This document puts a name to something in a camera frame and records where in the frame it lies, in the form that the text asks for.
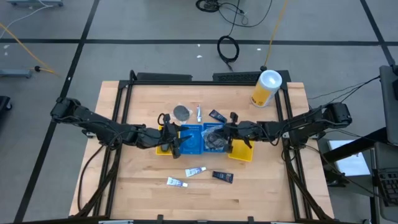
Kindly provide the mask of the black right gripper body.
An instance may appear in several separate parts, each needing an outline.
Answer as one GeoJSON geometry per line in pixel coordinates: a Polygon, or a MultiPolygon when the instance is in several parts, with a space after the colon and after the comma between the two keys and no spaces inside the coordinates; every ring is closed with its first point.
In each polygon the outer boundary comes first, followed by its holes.
{"type": "Polygon", "coordinates": [[[267,141],[267,133],[265,130],[251,121],[241,121],[237,124],[238,115],[235,112],[230,113],[231,122],[226,123],[226,152],[232,152],[232,142],[234,139],[243,140],[245,145],[252,148],[250,141],[267,141]]]}

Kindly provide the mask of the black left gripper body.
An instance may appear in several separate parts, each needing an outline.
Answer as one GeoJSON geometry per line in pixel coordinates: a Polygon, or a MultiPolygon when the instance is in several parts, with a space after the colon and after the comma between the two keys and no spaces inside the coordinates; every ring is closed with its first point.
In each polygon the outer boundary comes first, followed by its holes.
{"type": "Polygon", "coordinates": [[[178,126],[170,122],[170,115],[161,113],[159,118],[162,118],[162,129],[147,128],[146,125],[137,126],[137,140],[136,146],[141,149],[150,147],[168,145],[173,158],[177,159],[181,156],[180,145],[177,144],[179,132],[173,131],[173,126],[178,126]]]}

